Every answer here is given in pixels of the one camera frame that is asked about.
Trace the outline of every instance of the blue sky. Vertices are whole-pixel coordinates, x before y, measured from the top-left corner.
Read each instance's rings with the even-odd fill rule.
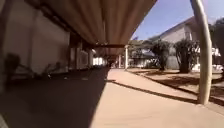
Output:
[[[208,21],[224,17],[224,0],[202,0]],[[159,35],[167,29],[193,16],[190,0],[157,0],[132,38],[139,40]]]

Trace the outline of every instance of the building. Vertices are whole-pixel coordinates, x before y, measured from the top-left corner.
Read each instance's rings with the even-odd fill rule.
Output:
[[[161,35],[158,36],[159,40],[168,41],[170,43],[176,43],[181,41],[182,39],[192,40],[192,41],[199,41],[199,36],[197,35],[197,24],[194,17],[191,17],[178,25],[168,29],[167,31],[163,32]],[[213,67],[219,67],[220,65],[220,54],[217,48],[212,49],[213,58]],[[200,70],[200,62],[198,58],[198,64],[193,68],[193,70]],[[167,68],[168,69],[179,69],[179,65],[177,62],[177,58],[175,56],[175,49],[173,47],[170,48],[170,56],[167,61]]]

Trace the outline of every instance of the walkway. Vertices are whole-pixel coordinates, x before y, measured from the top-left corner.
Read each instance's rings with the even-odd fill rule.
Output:
[[[9,128],[223,128],[223,115],[194,102],[123,70],[100,69],[14,87],[0,97],[0,113]]]

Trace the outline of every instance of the ground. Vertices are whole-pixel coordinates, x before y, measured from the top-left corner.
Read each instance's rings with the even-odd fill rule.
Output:
[[[157,81],[164,85],[172,86],[197,94],[199,90],[199,72],[179,73],[178,70],[159,71],[158,69],[129,69],[130,72]],[[224,79],[220,71],[213,72],[211,97],[224,103]]]
[[[195,100],[122,69],[97,69],[13,87],[0,96],[0,113],[9,128],[223,128],[224,109]]]

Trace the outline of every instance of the white pole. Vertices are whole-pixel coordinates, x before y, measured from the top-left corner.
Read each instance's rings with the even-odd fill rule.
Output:
[[[118,67],[121,68],[121,55],[118,57]]]
[[[128,69],[128,45],[125,46],[125,70]]]
[[[191,0],[200,35],[200,84],[198,103],[207,104],[210,96],[212,79],[212,42],[207,17],[201,0]]]

